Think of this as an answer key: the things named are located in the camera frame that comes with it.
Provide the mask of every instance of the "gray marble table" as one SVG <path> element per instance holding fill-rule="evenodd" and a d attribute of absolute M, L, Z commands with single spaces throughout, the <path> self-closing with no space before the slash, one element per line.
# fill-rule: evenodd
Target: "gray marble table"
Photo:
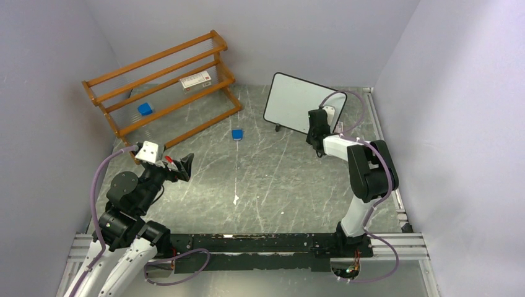
<path fill-rule="evenodd" d="M 141 92 L 143 86 L 134 92 Z M 333 232 L 346 214 L 352 190 L 344 161 L 318 158 L 305 142 L 306 135 L 263 120 L 269 86 L 234 85 L 232 92 L 244 110 L 188 140 L 165 154 L 181 158 L 194 153 L 188 183 L 165 183 L 163 197 L 151 206 L 146 220 L 164 224 L 173 233 L 301 233 Z M 169 87 L 146 97 L 162 109 L 179 98 Z M 217 92 L 156 120 L 129 135 L 131 141 L 164 143 L 230 109 L 233 105 Z M 120 115 L 120 123 L 137 120 L 136 106 Z M 341 121 L 350 126 L 360 115 L 360 103 L 349 95 Z M 232 140 L 232 128 L 242 128 L 244 138 Z M 365 121 L 353 136 L 377 138 L 367 110 Z M 120 140 L 115 150 L 123 147 Z M 140 175 L 141 166 L 129 156 L 114 159 L 106 173 L 97 201 L 98 214 L 107 202 L 111 178 L 120 171 Z M 372 232 L 401 232 L 392 199 L 385 201 L 369 224 Z"/>

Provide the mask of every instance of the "blue cube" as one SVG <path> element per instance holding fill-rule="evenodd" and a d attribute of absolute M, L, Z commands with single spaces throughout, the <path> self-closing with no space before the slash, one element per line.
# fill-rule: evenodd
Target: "blue cube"
<path fill-rule="evenodd" d="M 242 129 L 232 129 L 232 137 L 233 140 L 239 141 L 243 138 L 243 130 Z"/>
<path fill-rule="evenodd" d="M 149 103 L 146 102 L 146 103 L 139 105 L 137 110 L 142 116 L 147 116 L 148 114 L 153 113 L 153 106 L 151 106 Z"/>

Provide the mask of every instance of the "marble surface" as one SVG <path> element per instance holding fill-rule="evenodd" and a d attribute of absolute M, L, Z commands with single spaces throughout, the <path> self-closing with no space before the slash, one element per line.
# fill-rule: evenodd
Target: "marble surface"
<path fill-rule="evenodd" d="M 192 177 L 188 183 L 166 182 L 163 197 L 151 206 L 146 220 L 164 224 L 172 233 L 335 230 L 353 196 L 348 166 L 337 158 L 318 158 L 305 142 L 306 135 L 286 128 L 276 132 L 273 124 L 263 120 L 269 89 L 233 85 L 232 92 L 244 110 L 165 152 L 172 158 L 194 153 Z M 362 93 L 360 88 L 352 90 Z M 145 100 L 160 110 L 175 98 L 179 98 L 178 91 L 170 87 Z M 150 123 L 130 134 L 129 139 L 164 143 L 232 106 L 222 92 L 216 92 Z M 131 121 L 137 119 L 135 108 L 128 110 Z M 349 95 L 341 121 L 348 127 L 359 116 L 359 100 Z M 244 130 L 244 139 L 239 142 L 232 140 L 231 129 L 236 127 Z M 351 135 L 377 139 L 368 110 L 364 122 Z M 122 147 L 117 139 L 115 150 Z M 97 201 L 98 214 L 107 202 L 105 194 L 111 179 L 121 171 L 140 175 L 142 167 L 129 156 L 110 163 Z M 378 207 L 368 227 L 372 232 L 401 232 L 392 199 Z"/>

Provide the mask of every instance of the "white box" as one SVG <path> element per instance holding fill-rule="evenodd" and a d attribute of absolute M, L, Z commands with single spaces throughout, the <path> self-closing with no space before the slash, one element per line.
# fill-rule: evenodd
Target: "white box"
<path fill-rule="evenodd" d="M 180 80 L 184 93 L 206 88 L 212 84 L 212 78 L 207 71 L 202 71 Z"/>

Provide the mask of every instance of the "wire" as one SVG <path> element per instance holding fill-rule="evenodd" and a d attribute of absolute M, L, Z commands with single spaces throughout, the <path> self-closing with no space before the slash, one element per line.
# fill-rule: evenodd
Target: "wire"
<path fill-rule="evenodd" d="M 90 207 L 91 207 L 91 219 L 93 221 L 93 226 L 95 227 L 95 233 L 97 234 L 98 242 L 100 242 L 101 250 L 100 252 L 93 258 L 91 263 L 86 267 L 86 269 L 82 272 L 80 275 L 77 283 L 74 285 L 73 289 L 71 290 L 71 293 L 69 294 L 69 297 L 75 296 L 77 293 L 80 284 L 84 281 L 88 271 L 95 266 L 97 261 L 102 257 L 102 254 L 106 251 L 106 242 L 104 242 L 104 238 L 102 237 L 102 231 L 100 230 L 100 226 L 98 225 L 98 217 L 97 217 L 97 208 L 96 208 L 96 197 L 95 192 L 97 190 L 97 183 L 98 179 L 100 178 L 100 175 L 102 173 L 102 170 L 106 167 L 106 165 L 113 159 L 114 157 L 121 155 L 122 153 L 131 152 L 133 150 L 138 150 L 139 147 L 137 145 L 132 145 L 130 147 L 122 148 L 121 150 L 118 150 L 115 153 L 112 153 L 109 157 L 105 158 L 102 163 L 98 166 L 97 171 L 95 172 L 95 176 L 93 177 L 93 181 L 91 182 L 91 188 L 90 188 Z"/>
<path fill-rule="evenodd" d="M 162 192 L 160 193 L 160 195 L 157 198 L 155 198 L 155 200 L 153 200 L 153 202 L 151 202 L 150 206 L 154 205 L 155 202 L 157 202 L 162 197 L 162 195 L 164 195 L 164 185 L 162 185 L 161 187 L 162 187 Z"/>
<path fill-rule="evenodd" d="M 392 268 L 392 270 L 390 270 L 390 272 L 388 272 L 388 273 L 386 273 L 386 274 L 384 274 L 384 275 L 382 275 L 380 277 L 371 278 L 371 279 L 368 279 L 368 280 L 352 280 L 352 283 L 373 283 L 373 282 L 377 282 L 379 280 L 383 280 L 383 279 L 391 276 L 399 268 L 399 255 L 397 254 L 397 251 L 394 248 L 394 246 L 392 244 L 388 243 L 385 239 L 383 239 L 383 238 L 381 238 L 381 237 L 379 237 L 377 235 L 374 235 L 373 233 L 371 233 L 371 232 L 369 232 L 367 230 L 367 224 L 368 224 L 368 221 L 370 220 L 370 218 L 372 216 L 372 213 L 374 212 L 374 209 L 376 209 L 378 205 L 383 203 L 383 201 L 385 201 L 390 196 L 390 193 L 392 193 L 392 189 L 393 189 L 392 176 L 390 174 L 390 171 L 388 170 L 388 167 L 386 166 L 386 162 L 385 162 L 383 156 L 381 156 L 381 154 L 377 151 L 377 149 L 374 148 L 374 146 L 372 146 L 368 142 L 366 142 L 364 140 L 361 140 L 359 138 L 351 138 L 351 137 L 346 137 L 344 135 L 345 133 L 348 133 L 351 130 L 353 130 L 355 127 L 359 126 L 359 124 L 361 124 L 363 122 L 363 120 L 365 119 L 366 104 L 365 104 L 365 100 L 363 100 L 363 97 L 361 97 L 361 95 L 359 93 L 354 92 L 354 91 L 340 91 L 340 90 L 335 91 L 335 92 L 329 94 L 325 99 L 323 99 L 321 104 L 319 104 L 319 107 L 322 108 L 324 106 L 324 103 L 326 102 L 326 100 L 328 100 L 330 97 L 332 97 L 333 95 L 338 94 L 338 93 L 350 93 L 350 94 L 356 96 L 359 99 L 359 101 L 361 101 L 361 105 L 362 105 L 361 117 L 359 117 L 357 122 L 352 127 L 348 128 L 343 133 L 339 134 L 339 137 L 342 138 L 342 139 L 353 141 L 353 142 L 358 142 L 358 143 L 368 147 L 376 155 L 377 159 L 381 163 L 381 166 L 383 166 L 383 168 L 385 170 L 385 174 L 386 174 L 386 180 L 387 180 L 387 183 L 388 183 L 388 189 L 387 189 L 385 195 L 372 205 L 372 207 L 368 211 L 367 215 L 363 219 L 362 226 L 363 226 L 363 231 L 369 237 L 377 239 L 377 240 L 383 242 L 384 244 L 386 244 L 392 250 L 392 252 L 394 253 L 394 256 L 396 257 L 396 264 L 394 265 L 394 268 Z"/>
<path fill-rule="evenodd" d="M 157 264 L 161 264 L 161 263 L 165 263 L 165 262 L 170 262 L 170 261 L 173 261 L 173 260 L 177 260 L 177 259 L 180 259 L 182 257 L 186 257 L 187 255 L 190 255 L 190 254 L 193 254 L 195 252 L 205 252 L 206 253 L 206 261 L 204 262 L 204 265 L 202 265 L 201 268 L 199 268 L 199 270 L 195 271 L 192 275 L 186 277 L 185 279 L 183 280 L 178 280 L 176 282 L 173 282 L 173 283 L 157 283 L 157 282 L 154 282 L 152 281 L 151 279 L 149 279 L 147 277 L 147 272 L 146 272 L 146 267 L 147 266 L 150 266 L 150 265 L 157 265 Z M 171 258 L 167 258 L 167 259 L 161 259 L 161 260 L 157 260 L 157 261 L 153 261 L 153 262 L 149 262 L 148 264 L 146 264 L 144 266 L 144 278 L 146 279 L 146 281 L 152 285 L 157 285 L 157 286 L 173 286 L 173 285 L 178 285 L 179 283 L 183 283 L 183 282 L 187 282 L 188 280 L 196 277 L 197 275 L 199 275 L 199 273 L 201 273 L 204 268 L 208 265 L 208 262 L 210 262 L 210 251 L 208 251 L 207 249 L 203 249 L 203 248 L 199 248 L 199 249 L 192 249 L 191 251 L 188 251 L 188 252 L 185 252 L 183 254 L 180 254 L 178 256 L 175 256 L 175 257 L 171 257 Z"/>

